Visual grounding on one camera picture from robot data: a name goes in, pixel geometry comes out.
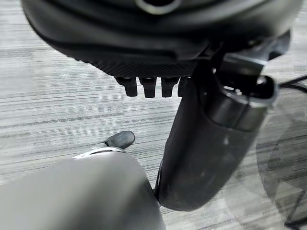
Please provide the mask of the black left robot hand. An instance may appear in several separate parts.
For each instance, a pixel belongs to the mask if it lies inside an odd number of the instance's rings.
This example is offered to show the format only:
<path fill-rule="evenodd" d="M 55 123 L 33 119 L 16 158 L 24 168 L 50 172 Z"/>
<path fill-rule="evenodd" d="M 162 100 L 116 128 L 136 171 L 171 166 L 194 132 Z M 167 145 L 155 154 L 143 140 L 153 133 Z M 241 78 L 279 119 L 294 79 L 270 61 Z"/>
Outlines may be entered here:
<path fill-rule="evenodd" d="M 181 102 L 155 196 L 192 211 L 213 198 L 253 145 L 278 95 L 262 71 L 290 46 L 301 0 L 23 0 L 55 50 L 113 76 L 127 96 Z"/>

